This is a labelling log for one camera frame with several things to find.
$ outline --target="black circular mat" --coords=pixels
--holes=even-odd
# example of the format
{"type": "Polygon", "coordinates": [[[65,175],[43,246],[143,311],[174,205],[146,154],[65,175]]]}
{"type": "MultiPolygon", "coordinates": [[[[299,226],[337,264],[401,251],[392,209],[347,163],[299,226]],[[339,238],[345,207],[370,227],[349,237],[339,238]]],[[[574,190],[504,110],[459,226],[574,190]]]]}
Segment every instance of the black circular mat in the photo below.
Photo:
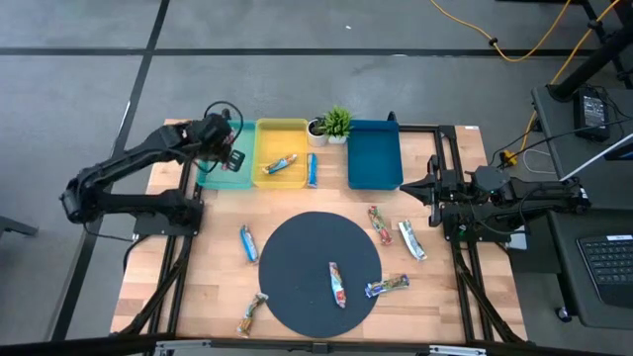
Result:
{"type": "Polygon", "coordinates": [[[309,337],[339,335],[363,321],[377,300],[365,296],[365,286],[380,279],[380,258],[367,233],[330,213],[303,213],[282,223],[259,261],[259,286],[269,297],[268,308],[284,325],[309,337]],[[334,300],[329,262],[338,265],[345,309],[334,300]]]}

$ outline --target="keyboard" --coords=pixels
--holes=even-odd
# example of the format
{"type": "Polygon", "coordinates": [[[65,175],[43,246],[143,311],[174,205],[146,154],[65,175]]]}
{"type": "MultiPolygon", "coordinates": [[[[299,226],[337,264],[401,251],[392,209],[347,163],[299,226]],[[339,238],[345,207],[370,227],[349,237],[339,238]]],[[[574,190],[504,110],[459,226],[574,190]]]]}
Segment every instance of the keyboard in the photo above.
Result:
{"type": "Polygon", "coordinates": [[[583,237],[578,246],[602,302],[633,309],[633,235],[583,237]]]}

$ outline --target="wooden table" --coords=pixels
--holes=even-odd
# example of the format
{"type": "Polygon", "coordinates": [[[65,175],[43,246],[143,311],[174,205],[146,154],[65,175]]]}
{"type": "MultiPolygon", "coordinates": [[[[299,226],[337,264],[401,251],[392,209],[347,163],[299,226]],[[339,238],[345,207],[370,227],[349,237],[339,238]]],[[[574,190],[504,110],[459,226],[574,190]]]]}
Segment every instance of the wooden table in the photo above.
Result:
{"type": "MultiPolygon", "coordinates": [[[[464,170],[486,164],[479,129],[456,127],[464,170]]],[[[431,133],[401,133],[405,182],[426,174],[426,162],[435,152],[431,133]]],[[[448,144],[444,144],[450,161],[448,144]]],[[[354,329],[331,340],[364,342],[464,342],[462,317],[450,245],[441,227],[429,227],[430,209],[400,191],[358,191],[347,186],[345,145],[312,148],[318,157],[318,189],[204,191],[205,216],[194,238],[185,282],[177,335],[198,338],[236,338],[235,329],[246,306],[259,291],[258,267],[246,262],[239,239],[243,223],[250,226],[261,251],[271,233],[287,219],[309,211],[331,212],[360,225],[374,241],[383,277],[407,273],[410,288],[380,296],[370,314],[354,329]],[[394,243],[380,244],[367,217],[369,205],[378,205],[394,243]],[[409,219],[428,258],[415,261],[398,229],[409,219]]],[[[147,193],[177,188],[182,167],[175,162],[154,164],[147,193]]],[[[152,236],[132,252],[124,277],[112,330],[132,321],[156,287],[165,236],[152,236]]],[[[512,330],[525,338],[523,318],[507,256],[492,243],[478,244],[486,293],[512,330]]],[[[171,306],[165,299],[160,330],[166,328],[171,306]]],[[[476,336],[482,338],[475,300],[470,306],[476,336]]],[[[307,340],[279,322],[264,305],[256,311],[251,338],[307,340]]]]}

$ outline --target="gray floor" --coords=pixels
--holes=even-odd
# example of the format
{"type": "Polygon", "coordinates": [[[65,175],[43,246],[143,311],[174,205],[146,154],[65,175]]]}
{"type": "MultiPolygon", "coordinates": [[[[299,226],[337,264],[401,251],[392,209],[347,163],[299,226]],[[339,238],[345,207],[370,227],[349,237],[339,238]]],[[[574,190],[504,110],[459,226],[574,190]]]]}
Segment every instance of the gray floor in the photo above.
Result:
{"type": "MultiPolygon", "coordinates": [[[[493,0],[477,5],[437,1],[513,48],[531,47],[560,9],[493,0]]],[[[0,46],[145,47],[158,4],[0,0],[0,46]]],[[[596,2],[595,9],[604,6],[596,2]]],[[[573,47],[586,22],[583,10],[572,7],[546,47],[573,47]]],[[[616,20],[609,16],[606,23],[615,26],[616,20]]],[[[586,47],[596,44],[591,37],[586,47]]],[[[420,0],[172,0],[158,47],[486,48],[487,41],[420,0]]],[[[363,119],[382,120],[394,110],[403,123],[478,125],[492,154],[522,134],[532,112],[530,89],[549,82],[563,59],[513,64],[473,57],[155,57],[128,147],[165,118],[199,118],[211,101],[226,99],[253,119],[311,118],[340,104],[363,119]]],[[[579,63],[573,61],[571,68],[579,63]]],[[[110,154],[139,64],[137,56],[0,56],[0,215],[41,228],[36,238],[8,233],[0,239],[0,344],[46,338],[79,237],[57,195],[81,167],[110,154]]],[[[613,73],[608,66],[592,81],[620,87],[613,73]]],[[[551,169],[546,157],[530,155],[528,163],[533,169],[551,169]]],[[[550,177],[522,165],[512,169],[527,179],[550,177]]],[[[141,192],[147,176],[145,170],[129,177],[115,191],[141,192]]],[[[107,218],[102,232],[129,235],[131,229],[130,219],[107,218]]],[[[69,337],[107,334],[124,249],[121,242],[98,241],[69,337]]],[[[630,331],[590,329],[576,321],[561,324],[551,313],[561,302],[552,276],[520,274],[515,280],[531,340],[630,353],[630,331]]]]}

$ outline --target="wrapped snack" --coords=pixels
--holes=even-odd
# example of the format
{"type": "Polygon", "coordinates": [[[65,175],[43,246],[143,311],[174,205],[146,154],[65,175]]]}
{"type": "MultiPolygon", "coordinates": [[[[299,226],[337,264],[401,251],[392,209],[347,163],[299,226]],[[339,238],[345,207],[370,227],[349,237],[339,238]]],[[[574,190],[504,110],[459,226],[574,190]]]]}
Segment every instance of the wrapped snack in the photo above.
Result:
{"type": "Polygon", "coordinates": [[[426,259],[426,253],[424,253],[422,245],[415,238],[415,233],[413,233],[411,222],[408,220],[398,222],[398,226],[400,227],[400,232],[403,233],[405,243],[407,244],[408,250],[411,252],[413,257],[415,257],[415,259],[418,261],[426,259]]]}
{"type": "Polygon", "coordinates": [[[345,308],[345,290],[343,289],[343,279],[338,272],[338,266],[335,262],[329,262],[329,278],[332,284],[332,291],[334,292],[334,299],[339,307],[345,308]]]}
{"type": "Polygon", "coordinates": [[[255,309],[264,304],[268,300],[268,296],[263,293],[257,293],[255,298],[253,298],[252,302],[246,308],[246,313],[244,314],[244,318],[239,323],[237,327],[237,334],[240,337],[248,337],[250,335],[250,326],[253,324],[253,312],[255,309]]]}
{"type": "Polygon", "coordinates": [[[408,277],[405,274],[387,281],[368,283],[367,287],[365,287],[365,295],[367,295],[367,298],[372,298],[381,293],[403,288],[408,288],[408,277]]]}
{"type": "Polygon", "coordinates": [[[259,255],[257,254],[255,241],[253,241],[253,235],[250,234],[250,230],[247,225],[243,225],[241,227],[239,230],[239,237],[241,237],[241,243],[244,245],[248,261],[256,263],[259,259],[259,255]]]}
{"type": "Polygon", "coordinates": [[[308,186],[317,187],[317,155],[314,153],[308,154],[308,186]]]}
{"type": "Polygon", "coordinates": [[[389,235],[389,232],[387,231],[387,227],[385,226],[385,221],[383,221],[383,217],[380,215],[380,212],[378,211],[378,207],[376,206],[369,207],[369,211],[367,212],[367,214],[369,214],[369,220],[372,221],[372,225],[374,226],[374,229],[380,234],[380,239],[383,242],[383,244],[388,245],[392,243],[392,237],[389,235]]]}
{"type": "Polygon", "coordinates": [[[297,154],[289,154],[279,159],[278,161],[265,166],[264,168],[262,168],[262,171],[264,171],[264,173],[266,174],[273,174],[295,163],[296,160],[297,160],[297,154]]]}

